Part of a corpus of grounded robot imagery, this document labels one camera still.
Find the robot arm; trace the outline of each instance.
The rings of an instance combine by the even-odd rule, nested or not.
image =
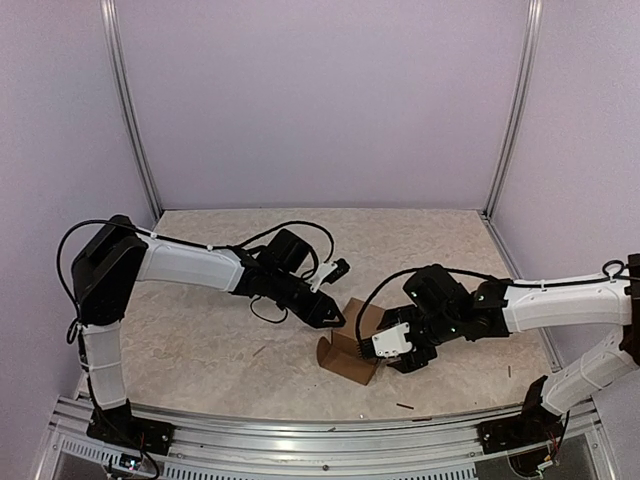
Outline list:
[[[318,287],[338,280],[349,265],[343,259],[319,265],[310,245],[289,230],[279,230],[266,246],[246,250],[167,240],[134,227],[124,216],[106,223],[71,266],[81,362],[96,408],[89,436],[122,444],[122,437],[144,434],[149,450],[157,453],[166,453],[170,443],[172,427],[132,417],[125,392],[120,323],[136,281],[203,285],[232,295],[267,297],[313,328],[345,323],[336,302]],[[315,274],[295,276],[309,254]]]
[[[517,418],[486,422],[486,453],[545,441],[558,435],[571,407],[640,368],[640,255],[628,270],[555,282],[486,281],[469,293],[441,265],[419,269],[404,285],[414,305],[388,310],[365,357],[392,358],[402,373],[437,357],[436,347],[465,337],[507,337],[534,328],[609,323],[611,333],[563,370],[534,382]]]

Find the small stick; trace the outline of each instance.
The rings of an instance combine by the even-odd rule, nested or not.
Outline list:
[[[255,357],[257,354],[259,354],[259,353],[260,353],[262,350],[264,350],[265,348],[267,348],[267,346],[266,346],[266,345],[261,346],[261,347],[256,351],[256,353],[254,353],[254,354],[253,354],[253,356]]]

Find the lavender wall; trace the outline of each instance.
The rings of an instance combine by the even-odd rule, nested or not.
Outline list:
[[[120,117],[99,3],[0,3],[0,465],[26,478],[58,394],[79,377],[54,269],[76,221],[151,216]],[[90,232],[69,242],[65,265]]]
[[[495,217],[530,278],[640,252],[640,3],[546,2],[531,90]],[[555,329],[566,362],[608,327]],[[595,396],[624,472],[640,478],[640,374]]]
[[[528,2],[119,2],[167,208],[480,208]]]

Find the cardboard box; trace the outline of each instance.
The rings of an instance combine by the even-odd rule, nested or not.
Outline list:
[[[331,340],[322,337],[316,346],[318,365],[349,380],[367,385],[378,369],[379,360],[363,360],[358,355],[356,340],[356,316],[364,302],[352,298],[342,314],[347,323],[342,328],[331,331]],[[377,333],[378,324],[385,310],[375,305],[367,307],[362,317],[362,338],[370,338]]]

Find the table surface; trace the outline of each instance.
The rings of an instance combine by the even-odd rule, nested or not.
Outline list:
[[[344,257],[351,264],[348,275],[323,286],[340,307],[352,296],[366,298],[382,279],[408,267],[438,262],[507,276],[473,211],[169,211],[157,231],[196,242],[233,244],[293,219],[327,227],[336,240],[335,258]],[[322,233],[291,229],[324,257],[328,242]],[[469,289],[478,283],[460,280]],[[375,303],[409,303],[402,282],[392,282]],[[267,307],[256,305],[265,315],[280,313]],[[138,283],[121,332],[127,393],[135,403],[238,417],[429,417],[522,402],[529,384],[550,371],[534,331],[476,343],[458,339],[439,347],[438,358],[422,370],[402,375],[381,366],[371,383],[362,386],[317,365],[317,341],[328,333],[293,315],[280,325],[263,322],[250,313],[244,297],[192,285]]]

